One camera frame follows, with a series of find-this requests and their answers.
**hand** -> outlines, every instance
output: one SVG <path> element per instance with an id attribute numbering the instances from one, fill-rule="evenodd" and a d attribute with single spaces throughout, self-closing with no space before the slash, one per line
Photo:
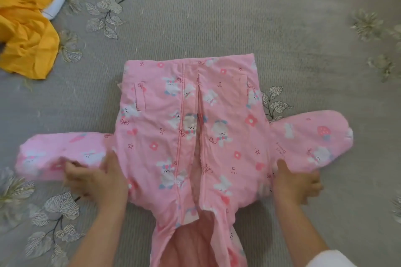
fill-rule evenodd
<path id="1" fill-rule="evenodd" d="M 64 173 L 64 184 L 70 187 L 71 192 L 95 201 L 99 211 L 125 208 L 128 183 L 113 151 L 106 154 L 99 168 L 68 161 Z"/>
<path id="2" fill-rule="evenodd" d="M 308 204 L 308 197 L 318 196 L 323 190 L 319 171 L 292 173 L 284 160 L 277 161 L 278 172 L 273 180 L 274 200 L 290 204 Z"/>

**white sleeve cuff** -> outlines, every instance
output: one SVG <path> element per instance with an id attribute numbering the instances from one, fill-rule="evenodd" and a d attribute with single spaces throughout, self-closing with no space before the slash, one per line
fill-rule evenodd
<path id="1" fill-rule="evenodd" d="M 326 250 L 316 255 L 306 267 L 356 267 L 338 250 Z"/>

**yellow fabric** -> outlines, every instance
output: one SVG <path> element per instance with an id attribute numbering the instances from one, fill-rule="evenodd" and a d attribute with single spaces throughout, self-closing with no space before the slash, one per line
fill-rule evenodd
<path id="1" fill-rule="evenodd" d="M 31 79 L 44 79 L 53 67 L 59 38 L 41 10 L 53 0 L 0 0 L 0 67 Z"/>

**pink baby jumpsuit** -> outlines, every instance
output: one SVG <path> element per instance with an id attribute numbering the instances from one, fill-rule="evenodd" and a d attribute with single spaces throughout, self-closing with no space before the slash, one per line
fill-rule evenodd
<path id="1" fill-rule="evenodd" d="M 281 102 L 273 105 L 282 112 Z M 202 175 L 194 202 L 189 174 L 197 139 Z M 60 157 L 99 166 L 113 149 L 128 179 L 129 199 L 152 211 L 150 265 L 159 265 L 174 231 L 212 211 L 219 266 L 247 266 L 233 228 L 235 213 L 270 191 L 278 158 L 311 171 L 347 151 L 353 133 L 335 111 L 303 113 L 269 123 L 253 54 L 164 62 L 128 61 L 115 133 L 42 134 L 20 147 L 17 171 L 62 179 Z"/>

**rug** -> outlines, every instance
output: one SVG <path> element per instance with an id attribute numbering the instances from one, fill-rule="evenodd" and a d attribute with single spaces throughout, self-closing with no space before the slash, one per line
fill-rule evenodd
<path id="1" fill-rule="evenodd" d="M 354 130 L 354 147 L 322 169 L 325 189 L 305 207 L 313 224 L 331 248 L 358 266 L 399 265 L 401 224 L 393 219 L 391 199 L 401 189 L 401 84 L 397 78 L 382 82 L 380 72 L 366 63 L 368 57 L 389 53 L 401 65 L 401 54 L 394 53 L 391 35 L 363 42 L 350 28 L 352 11 L 364 8 L 392 29 L 401 23 L 399 0 L 119 1 L 114 0 L 121 9 L 113 0 L 82 0 L 77 14 L 57 15 L 56 30 L 76 33 L 70 50 L 80 50 L 82 57 L 69 58 L 66 52 L 71 61 L 66 62 L 60 53 L 46 80 L 0 72 L 1 168 L 12 168 L 18 146 L 35 134 L 113 133 L 117 84 L 128 59 L 254 53 L 262 90 L 283 86 L 278 98 L 293 106 L 279 115 L 332 109 Z M 85 2 L 93 6 L 87 9 Z M 103 10 L 110 7 L 114 11 L 104 18 Z M 98 31 L 96 19 L 105 24 Z M 41 214 L 49 198 L 58 196 L 52 199 L 56 203 L 66 191 L 60 183 L 35 182 L 26 209 Z M 51 265 L 53 248 L 34 259 L 24 255 L 28 237 L 48 231 L 71 258 L 96 212 L 93 204 L 76 204 L 78 215 L 65 217 L 62 232 L 52 221 L 60 214 L 53 212 L 48 222 L 38 218 L 43 226 L 27 218 L 3 234 L 0 260 L 9 259 L 7 266 Z M 128 205 L 115 266 L 148 265 L 154 225 L 149 211 Z M 249 266 L 291 266 L 271 198 L 241 209 L 234 227 Z"/>

